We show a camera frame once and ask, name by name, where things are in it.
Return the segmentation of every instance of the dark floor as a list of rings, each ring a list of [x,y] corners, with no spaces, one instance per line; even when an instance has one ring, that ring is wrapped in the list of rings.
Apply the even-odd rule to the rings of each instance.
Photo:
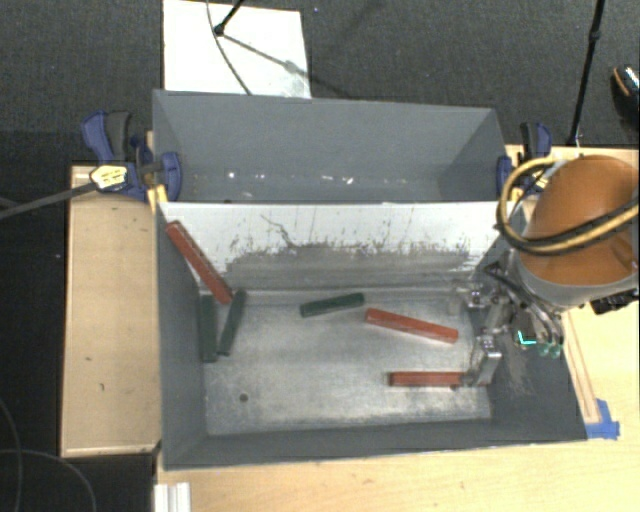
[[[545,123],[562,142],[595,1],[247,5],[302,11],[313,96],[491,106],[507,142],[519,142],[522,121]],[[151,126],[150,91],[162,85],[158,0],[1,0],[0,19],[0,197],[26,201],[63,189],[72,162],[91,158],[78,123],[93,110],[129,110],[135,131]],[[638,144],[637,131],[613,107],[609,79],[615,65],[637,67],[639,22],[639,2],[607,3],[584,107],[584,144]],[[62,205],[0,224],[0,397],[23,445],[47,453],[56,453],[58,440],[64,235]],[[2,450],[11,438],[3,419],[0,425]],[[148,506],[150,463],[129,457],[80,467],[99,510],[122,512]],[[24,510],[75,510],[72,500],[87,510],[79,483],[46,464],[25,459]],[[11,510],[14,478],[14,460],[0,455],[0,511]],[[67,502],[52,498],[59,495]]]

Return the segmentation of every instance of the red stick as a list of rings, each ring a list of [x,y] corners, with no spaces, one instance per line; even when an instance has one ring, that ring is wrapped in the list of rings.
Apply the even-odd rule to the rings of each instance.
[[[458,341],[457,329],[424,322],[423,320],[417,320],[408,316],[396,315],[395,313],[389,313],[381,309],[367,309],[365,321],[373,325],[386,327],[387,329],[408,332],[446,343],[455,343]]]
[[[389,386],[460,386],[463,372],[391,372]]]
[[[207,285],[207,288],[211,290],[216,300],[220,304],[229,304],[233,299],[231,288],[220,277],[213,265],[209,263],[184,226],[175,221],[167,224],[164,230],[182,256],[191,263],[191,266],[198,273],[204,284]]]

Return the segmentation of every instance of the yellow cable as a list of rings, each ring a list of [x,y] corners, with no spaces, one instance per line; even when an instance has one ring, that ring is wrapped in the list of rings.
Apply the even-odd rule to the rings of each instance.
[[[514,183],[520,176],[529,172],[531,169],[536,167],[549,167],[550,165],[554,164],[556,161],[557,160],[551,156],[529,160],[528,162],[524,163],[523,165],[515,169],[507,177],[507,180],[504,183],[504,187],[502,188],[500,199],[498,201],[497,221],[498,221],[498,224],[502,226],[504,231],[509,236],[511,236],[514,240],[522,244],[527,244],[529,242],[535,241],[535,239],[525,238],[521,236],[509,224],[508,215],[507,215],[507,201],[509,200],[511,188],[513,187]],[[610,231],[622,226],[626,222],[629,222],[631,219],[633,219],[633,217],[635,217],[636,215],[638,215],[638,205],[635,205],[633,208],[627,210],[626,212],[620,215],[617,215],[613,219],[603,223],[600,226],[590,229],[589,231],[581,235],[576,235],[575,237],[565,240],[563,242],[557,242],[550,245],[530,246],[528,250],[536,254],[545,255],[549,253],[554,253],[558,250],[577,248],[581,245],[584,245],[585,243],[591,242],[592,240],[595,240],[596,238],[599,238],[605,235],[606,233],[609,233]]]

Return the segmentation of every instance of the bin floor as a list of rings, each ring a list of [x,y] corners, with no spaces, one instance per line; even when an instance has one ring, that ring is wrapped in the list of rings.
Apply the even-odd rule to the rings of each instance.
[[[364,307],[300,316],[304,302],[356,291],[365,292]],[[445,295],[425,289],[248,293],[231,356],[205,364],[210,435],[490,418],[485,388],[387,384],[391,371],[467,370],[471,323],[466,314],[447,314]],[[450,326],[460,336],[450,345],[369,325],[367,307]]]

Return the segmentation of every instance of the black cable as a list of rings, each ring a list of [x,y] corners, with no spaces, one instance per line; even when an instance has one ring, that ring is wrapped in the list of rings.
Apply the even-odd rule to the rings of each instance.
[[[237,82],[240,84],[240,87],[242,87],[246,95],[253,96],[253,94],[251,93],[247,85],[244,83],[244,81],[236,71],[236,68],[233,67],[233,64],[231,64],[229,57],[227,57],[227,54],[224,51],[224,48],[222,48],[222,45],[218,40],[218,35],[216,34],[216,27],[213,25],[213,20],[211,19],[211,11],[209,10],[209,0],[205,0],[205,3],[207,8],[207,19],[209,20],[209,27],[211,28],[211,35],[213,36],[213,40],[216,42],[216,46],[218,47],[218,51],[220,52],[220,55],[222,55],[222,58],[224,59],[225,63],[227,64],[227,67],[229,68],[229,71],[231,71],[231,73],[233,74]]]
[[[516,249],[528,253],[528,254],[535,254],[535,255],[541,255],[539,252],[537,252],[535,249],[537,247],[545,247],[547,245],[553,244],[553,243],[558,243],[558,242],[565,242],[567,240],[571,240],[573,238],[575,238],[576,236],[582,235],[583,233],[586,233],[588,231],[591,231],[594,228],[597,228],[603,224],[606,224],[607,222],[609,222],[612,218],[617,217],[618,215],[630,210],[631,208],[635,207],[638,205],[638,198],[635,197],[633,198],[631,201],[623,204],[622,206],[619,206],[618,208],[616,208],[615,210],[605,213],[604,215],[601,215],[600,217],[597,217],[593,220],[587,221],[583,224],[580,224],[579,226],[576,226],[575,228],[569,229],[567,231],[563,231],[561,233],[558,233],[556,235],[552,235],[552,236],[548,236],[548,237],[544,237],[544,238],[536,238],[536,239],[530,239],[528,240],[526,243],[520,242],[519,240],[514,239],[505,229],[504,226],[500,223],[498,223],[497,228],[498,231],[500,232],[500,234],[506,239],[506,241],[509,243],[509,245],[515,247]],[[568,254],[577,250],[581,250],[581,249],[585,249],[586,247],[590,247],[594,244],[597,244],[599,242],[602,242],[603,240],[606,240],[608,238],[611,238],[613,235],[615,235],[616,233],[619,233],[620,231],[622,231],[623,229],[626,229],[627,226],[631,223],[632,221],[630,220],[629,222],[622,224],[621,226],[618,226],[615,229],[612,229],[611,231],[608,231],[607,233],[604,233],[603,235],[601,235],[598,238],[594,238],[593,240],[587,241],[579,246],[576,247],[570,247],[567,249],[558,249],[557,251],[550,251],[550,252],[545,252],[543,254],[543,256],[560,256],[563,254]]]
[[[240,9],[240,6],[244,2],[245,2],[245,0],[237,0],[235,5],[229,11],[229,14],[227,14],[225,16],[225,18],[222,20],[222,23],[219,23],[218,25],[215,26],[214,30],[215,30],[216,35],[218,35],[218,36],[223,36],[224,35],[224,29],[226,28],[227,23],[229,23],[231,18],[233,18],[235,13],[238,11],[238,9]]]
[[[7,199],[6,197],[0,197],[0,207],[2,208],[13,208],[14,206],[18,206],[20,203],[16,203],[11,199]]]
[[[2,409],[2,413],[4,417],[7,419],[7,425],[9,425],[9,430],[11,431],[11,436],[13,437],[13,444],[15,446],[14,450],[11,450],[12,453],[16,454],[16,462],[18,465],[18,485],[16,487],[16,498],[13,506],[14,512],[20,512],[20,504],[22,502],[22,486],[24,485],[24,462],[22,460],[22,444],[20,443],[20,436],[18,435],[18,429],[16,428],[16,422],[13,421],[13,417],[9,412],[9,409],[5,405],[2,398],[0,398],[0,409]]]
[[[35,201],[31,201],[29,203],[14,206],[12,208],[9,208],[8,210],[4,210],[0,212],[0,220],[13,217],[14,215],[18,215],[19,213],[26,213],[30,210],[35,210],[36,208],[42,208],[43,206],[59,203],[60,201],[66,201],[67,199],[72,199],[74,197],[86,194],[87,192],[93,192],[95,190],[95,184],[93,182],[89,182],[84,185],[80,185],[79,187],[72,188],[71,190],[58,192],[57,194],[43,197],[41,199],[36,199]]]
[[[593,62],[593,54],[596,51],[596,43],[600,39],[600,22],[602,21],[602,14],[604,13],[605,0],[597,0],[596,9],[593,13],[593,20],[591,22],[591,30],[589,30],[589,47],[587,48],[587,56],[582,68],[582,79],[580,80],[580,91],[578,92],[578,100],[576,101],[576,109],[573,114],[573,122],[571,124],[571,133],[567,139],[567,146],[577,145],[578,142],[578,130],[580,128],[580,117],[582,116],[582,106],[584,104],[584,97],[587,92],[587,82],[589,82],[589,74],[591,72],[591,63]]]
[[[7,454],[7,453],[14,453],[14,452],[15,452],[15,450],[0,450],[0,455]],[[22,453],[24,455],[30,455],[32,457],[40,457],[42,459],[48,459],[48,460],[51,460],[53,462],[57,462],[58,464],[62,465],[63,467],[65,467],[65,468],[69,469],[71,472],[73,472],[73,474],[78,477],[78,479],[80,480],[80,482],[82,483],[84,488],[87,490],[87,494],[89,494],[89,499],[91,500],[91,510],[93,512],[98,512],[98,502],[96,500],[96,494],[93,491],[93,487],[91,487],[91,482],[89,482],[89,480],[87,480],[87,477],[84,476],[82,474],[82,472],[77,467],[75,467],[70,462],[67,462],[62,457],[57,457],[56,455],[51,455],[50,453],[38,452],[38,451],[35,451],[35,450],[25,450],[25,449],[22,450]]]
[[[89,494],[89,499],[91,500],[91,510],[93,512],[97,512],[98,504],[96,501],[96,495],[93,492],[93,487],[91,487],[91,483],[89,482],[89,480],[87,480],[87,477],[84,476],[82,472],[78,468],[76,468],[73,464],[71,464],[70,462],[67,462],[61,457],[57,457],[56,455],[51,455],[45,452],[39,452],[36,450],[23,449],[22,444],[20,442],[20,436],[18,435],[18,429],[16,428],[16,423],[13,420],[13,417],[11,416],[9,409],[5,405],[2,398],[0,398],[0,409],[2,409],[2,413],[4,414],[7,420],[7,424],[9,425],[9,430],[11,430],[11,435],[13,436],[13,442],[15,445],[15,448],[11,450],[0,450],[0,455],[15,453],[16,459],[18,461],[18,486],[16,489],[14,511],[20,512],[20,506],[22,505],[22,490],[24,487],[23,455],[30,455],[31,457],[40,457],[43,459],[48,459],[48,460],[57,462],[58,464],[61,464],[62,466],[72,471],[80,479],[80,481],[82,482],[82,485],[85,487],[85,489],[87,490],[87,493]]]
[[[513,205],[513,209],[511,210],[511,214],[509,215],[509,220],[512,219],[513,214],[516,212],[516,210],[518,209],[518,206],[520,206],[520,204],[522,203],[522,201],[524,201],[524,198],[527,197],[527,194],[533,189],[533,187],[535,187],[540,180],[544,177],[546,171],[540,171],[540,174],[538,175],[538,177],[532,181],[531,183],[529,183],[529,185],[526,186],[526,188],[522,191],[522,195],[518,198],[518,200],[516,201],[516,204]]]

